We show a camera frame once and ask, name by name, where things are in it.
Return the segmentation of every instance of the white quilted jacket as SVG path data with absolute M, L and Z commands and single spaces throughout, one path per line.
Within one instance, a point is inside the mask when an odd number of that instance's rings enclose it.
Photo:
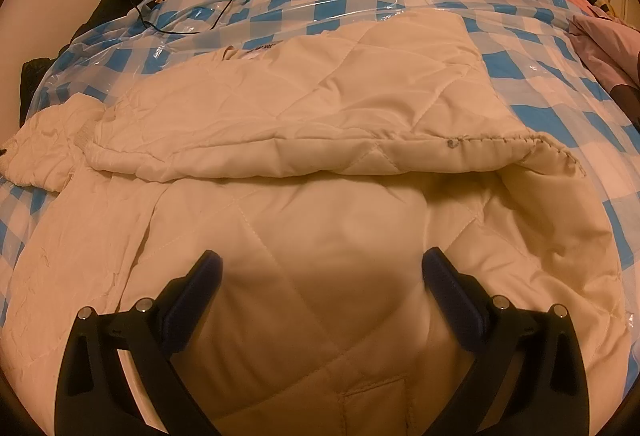
M 52 106 L 5 147 L 7 178 L 62 191 L 0 339 L 49 434 L 78 309 L 156 297 L 205 249 L 222 287 L 173 363 L 225 436 L 422 434 L 471 362 L 425 292 L 432 246 L 491 295 L 569 308 L 592 434 L 620 402 L 630 342 L 606 213 L 569 150 L 500 102 L 450 12 L 200 55 L 106 111 Z

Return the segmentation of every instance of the blue and white checkered sheet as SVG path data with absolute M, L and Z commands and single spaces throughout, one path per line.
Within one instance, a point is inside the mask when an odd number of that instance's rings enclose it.
M 78 38 L 52 66 L 30 115 L 84 92 L 108 105 L 133 82 L 222 45 L 252 49 L 346 23 L 384 20 L 415 7 L 464 19 L 502 100 L 529 127 L 567 145 L 583 163 L 609 215 L 620 253 L 634 349 L 628 387 L 638 376 L 640 307 L 640 135 L 575 54 L 566 30 L 577 7 L 565 0 L 168 0 L 145 18 L 173 32 L 145 29 L 135 10 Z M 53 195 L 0 181 L 0 325 L 11 275 Z

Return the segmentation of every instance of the metal screw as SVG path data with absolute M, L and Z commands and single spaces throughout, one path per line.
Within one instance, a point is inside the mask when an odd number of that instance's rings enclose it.
M 140 299 L 136 302 L 136 310 L 144 313 L 145 311 L 151 310 L 151 307 L 154 305 L 154 300 L 145 297 L 144 299 Z
M 562 306 L 561 304 L 554 305 L 554 313 L 556 315 L 558 315 L 558 317 L 561 318 L 561 319 L 563 319 L 567 315 L 569 315 L 569 312 L 567 311 L 567 309 L 564 306 Z
M 91 317 L 91 314 L 94 312 L 94 309 L 91 308 L 91 306 L 84 306 L 83 308 L 80 308 L 80 311 L 78 312 L 78 318 L 81 321 L 87 320 L 89 317 Z
M 498 310 L 506 310 L 511 306 L 511 303 L 504 295 L 496 295 L 494 297 L 494 306 L 498 308 Z

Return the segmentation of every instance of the black cable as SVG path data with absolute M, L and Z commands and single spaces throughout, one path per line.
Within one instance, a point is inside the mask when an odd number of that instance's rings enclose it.
M 213 26 L 211 28 L 209 28 L 210 30 L 213 30 L 215 28 L 215 26 L 218 24 L 220 18 L 222 17 L 222 14 L 225 13 L 225 11 L 229 8 L 229 5 L 232 2 L 233 2 L 233 0 L 229 0 L 228 1 L 228 3 L 226 4 L 225 8 L 222 9 L 222 12 L 220 12 L 220 15 L 216 18 L 216 22 L 213 23 Z M 199 34 L 199 33 L 203 32 L 203 30 L 201 30 L 200 32 L 169 32 L 168 30 L 162 30 L 161 28 L 158 28 L 153 23 L 146 21 L 142 17 L 142 12 L 140 12 L 140 9 L 138 8 L 137 5 L 135 5 L 134 8 L 138 11 L 138 15 L 140 16 L 140 21 L 145 26 L 145 28 L 153 28 L 156 32 L 160 32 L 161 34 L 175 34 L 176 36 L 194 36 L 195 34 Z

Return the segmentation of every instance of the silver pin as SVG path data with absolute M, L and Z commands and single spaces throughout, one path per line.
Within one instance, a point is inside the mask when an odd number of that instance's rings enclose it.
M 554 313 L 556 315 L 558 315 L 559 318 L 563 319 L 565 318 L 567 315 L 569 315 L 569 311 L 567 310 L 567 308 L 565 308 L 564 306 L 562 306 L 561 304 L 556 304 L 554 305 Z
M 78 318 L 81 321 L 87 320 L 89 317 L 91 317 L 91 314 L 94 312 L 94 309 L 91 308 L 91 306 L 84 306 L 83 308 L 80 308 L 80 310 L 78 311 Z
M 136 310 L 144 313 L 145 311 L 151 310 L 151 307 L 153 305 L 154 305 L 154 300 L 149 299 L 148 297 L 145 297 L 143 299 L 139 299 L 139 301 L 136 302 Z
M 494 297 L 494 306 L 498 308 L 498 310 L 506 310 L 511 306 L 511 303 L 504 295 L 496 295 Z

